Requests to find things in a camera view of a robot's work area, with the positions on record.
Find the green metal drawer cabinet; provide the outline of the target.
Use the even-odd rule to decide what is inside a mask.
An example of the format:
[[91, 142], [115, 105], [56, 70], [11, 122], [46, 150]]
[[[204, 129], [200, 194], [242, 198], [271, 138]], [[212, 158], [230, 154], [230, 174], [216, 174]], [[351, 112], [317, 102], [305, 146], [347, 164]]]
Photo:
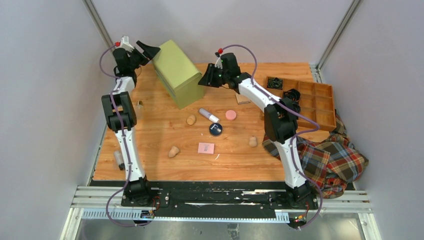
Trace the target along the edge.
[[198, 82], [202, 73], [172, 39], [163, 43], [153, 58], [155, 72], [178, 109], [183, 109], [205, 95]]

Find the clear glass perfume bottle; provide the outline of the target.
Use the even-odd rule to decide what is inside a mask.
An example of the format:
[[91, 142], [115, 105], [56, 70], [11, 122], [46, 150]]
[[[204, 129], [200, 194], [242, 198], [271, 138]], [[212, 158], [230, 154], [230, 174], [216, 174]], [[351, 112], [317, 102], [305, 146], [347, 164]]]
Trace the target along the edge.
[[134, 105], [134, 112], [136, 115], [137, 121], [140, 121], [144, 117], [144, 104], [141, 100], [138, 100]]

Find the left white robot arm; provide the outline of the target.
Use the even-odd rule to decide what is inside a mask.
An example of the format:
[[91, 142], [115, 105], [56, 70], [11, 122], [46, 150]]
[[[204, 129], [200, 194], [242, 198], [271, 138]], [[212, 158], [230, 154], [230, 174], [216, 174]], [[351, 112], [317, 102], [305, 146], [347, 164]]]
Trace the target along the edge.
[[134, 47], [124, 35], [112, 47], [116, 66], [112, 77], [115, 87], [101, 97], [107, 127], [114, 132], [119, 143], [125, 171], [125, 183], [121, 190], [124, 202], [149, 206], [154, 196], [146, 171], [139, 158], [136, 145], [137, 114], [131, 100], [131, 92], [137, 85], [136, 70], [148, 64], [161, 50], [140, 41]]

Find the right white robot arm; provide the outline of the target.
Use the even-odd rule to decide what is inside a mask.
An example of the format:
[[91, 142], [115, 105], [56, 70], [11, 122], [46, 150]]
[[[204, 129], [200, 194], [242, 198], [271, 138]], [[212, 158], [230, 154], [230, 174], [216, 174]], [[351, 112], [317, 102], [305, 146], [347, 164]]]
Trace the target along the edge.
[[232, 52], [216, 52], [215, 55], [216, 62], [208, 64], [199, 85], [214, 88], [227, 85], [260, 108], [264, 115], [265, 134], [276, 147], [284, 168], [285, 201], [291, 208], [301, 207], [311, 194], [311, 186], [301, 168], [296, 143], [300, 92], [292, 88], [281, 97], [274, 95], [259, 85], [252, 75], [241, 71]]

